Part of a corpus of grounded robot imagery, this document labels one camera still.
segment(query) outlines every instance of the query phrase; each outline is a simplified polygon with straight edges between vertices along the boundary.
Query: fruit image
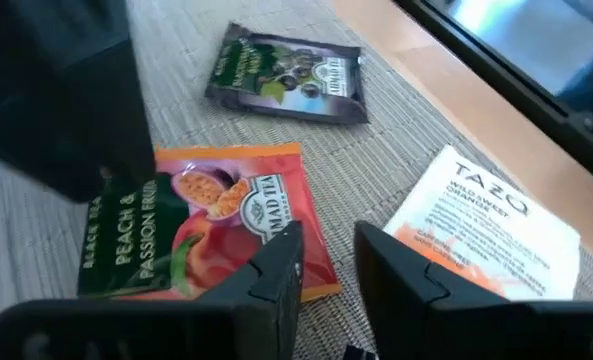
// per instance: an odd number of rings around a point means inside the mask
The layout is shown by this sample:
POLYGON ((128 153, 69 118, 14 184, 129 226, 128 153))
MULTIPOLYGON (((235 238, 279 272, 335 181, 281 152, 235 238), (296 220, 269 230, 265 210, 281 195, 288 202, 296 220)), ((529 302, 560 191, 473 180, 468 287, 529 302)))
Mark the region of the fruit image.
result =
POLYGON ((283 75, 278 78, 278 82, 285 86, 285 90, 292 91, 298 86, 298 80, 291 75, 283 75))
POLYGON ((175 175, 175 190, 185 200, 199 207, 208 207, 216 203, 225 185, 215 178, 200 171, 188 171, 175 175))
POLYGON ((320 56, 320 55, 312 55, 312 56, 310 56, 310 57, 309 57, 309 59, 310 59, 311 61, 313 61, 313 62, 314 62, 314 64, 318 64, 318 63, 321 63, 321 62, 323 62, 323 57, 322 57, 322 56, 320 56))
POLYGON ((172 286, 184 297, 194 299, 220 284, 260 247, 260 239, 244 225, 217 226, 207 219, 205 210, 196 212, 174 237, 172 286))
POLYGON ((320 95, 320 88, 314 84, 305 84, 301 86, 300 91, 306 97, 313 99, 320 95))
POLYGON ((310 77, 312 75, 312 71, 309 68, 304 68, 304 67, 299 66, 294 69, 294 75, 297 78, 304 79, 304 78, 310 77))
POLYGON ((272 66, 272 72, 274 75, 283 75, 287 71, 287 64, 277 62, 272 66))
POLYGON ((243 201, 243 197, 245 197, 250 190, 247 180, 238 180, 234 186, 218 197, 215 204, 207 209, 209 216, 211 218, 222 218, 238 211, 240 203, 243 201))

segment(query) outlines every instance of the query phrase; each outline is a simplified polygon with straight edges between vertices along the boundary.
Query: orange tea packet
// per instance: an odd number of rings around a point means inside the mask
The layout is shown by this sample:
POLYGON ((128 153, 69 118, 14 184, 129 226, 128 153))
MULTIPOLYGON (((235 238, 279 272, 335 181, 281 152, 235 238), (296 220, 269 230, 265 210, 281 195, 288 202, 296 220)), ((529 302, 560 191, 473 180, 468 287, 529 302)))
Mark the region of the orange tea packet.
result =
POLYGON ((156 178, 94 199, 79 296, 195 299, 245 264, 291 220, 303 224, 302 300, 339 292, 301 147, 159 149, 156 178))

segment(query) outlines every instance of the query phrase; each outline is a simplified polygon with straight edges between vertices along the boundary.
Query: ahmad tea packet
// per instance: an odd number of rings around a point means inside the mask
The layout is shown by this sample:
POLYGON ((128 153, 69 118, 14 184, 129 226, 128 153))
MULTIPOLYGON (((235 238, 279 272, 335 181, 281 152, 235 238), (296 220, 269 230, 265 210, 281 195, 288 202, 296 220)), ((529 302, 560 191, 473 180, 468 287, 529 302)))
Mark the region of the ahmad tea packet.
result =
POLYGON ((89 206, 78 295, 195 299, 292 220, 303 225, 302 300, 340 291, 300 144, 163 149, 134 193, 108 180, 89 206))
POLYGON ((366 123, 360 48, 257 34, 231 23, 205 96, 239 110, 366 123))
POLYGON ((580 235, 446 146, 385 232, 509 300, 570 300, 580 235))

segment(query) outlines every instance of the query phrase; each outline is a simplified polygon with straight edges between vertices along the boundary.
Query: blueberry image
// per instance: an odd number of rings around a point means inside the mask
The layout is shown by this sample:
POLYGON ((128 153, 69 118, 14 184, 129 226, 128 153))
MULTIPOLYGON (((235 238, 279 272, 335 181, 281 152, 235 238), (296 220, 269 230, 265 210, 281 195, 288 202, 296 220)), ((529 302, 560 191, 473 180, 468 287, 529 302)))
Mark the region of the blueberry image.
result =
POLYGON ((314 84, 305 84, 300 87, 300 91, 303 93, 303 95, 310 99, 316 98, 320 95, 320 88, 314 84))
POLYGON ((311 69, 314 66, 314 60, 309 56, 300 56, 296 59, 296 64, 300 67, 311 69))
POLYGON ((293 72, 294 72, 294 75, 300 79, 304 79, 304 78, 310 77, 312 75, 312 70, 310 68, 300 67, 300 66, 295 68, 293 72))
POLYGON ((298 86, 298 80, 291 75, 283 75, 278 78, 278 82, 285 85, 285 90, 292 91, 298 86))
POLYGON ((311 61, 313 61, 315 64, 319 63, 319 62, 323 62, 323 57, 320 55, 312 55, 309 57, 309 59, 311 61))
POLYGON ((275 66, 280 66, 283 69, 285 69, 285 71, 291 69, 292 67, 294 67, 294 60, 293 58, 288 58, 288 59, 280 59, 276 62, 276 64, 274 64, 275 66))
POLYGON ((272 72, 274 75, 283 75, 286 70, 287 69, 285 68, 284 64, 281 63, 275 63, 274 66, 272 66, 272 72))
POLYGON ((296 54, 298 55, 313 55, 314 52, 310 49, 296 49, 296 54))

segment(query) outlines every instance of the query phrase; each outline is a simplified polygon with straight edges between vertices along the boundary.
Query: orange stripe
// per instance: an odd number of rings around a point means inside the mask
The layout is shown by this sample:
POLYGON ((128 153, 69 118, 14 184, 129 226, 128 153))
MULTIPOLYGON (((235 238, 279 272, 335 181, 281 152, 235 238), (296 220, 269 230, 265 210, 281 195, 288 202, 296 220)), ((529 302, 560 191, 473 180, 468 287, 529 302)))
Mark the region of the orange stripe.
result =
POLYGON ((303 289, 303 292, 300 294, 300 301, 306 302, 311 301, 314 299, 321 298, 323 296, 337 294, 343 290, 340 284, 329 284, 329 285, 321 285, 321 286, 314 286, 307 289, 303 289))
POLYGON ((238 145, 227 147, 196 146, 189 148, 156 149, 156 160, 184 160, 197 158, 228 158, 240 159, 246 157, 295 155, 302 152, 300 143, 285 143, 280 145, 238 145))

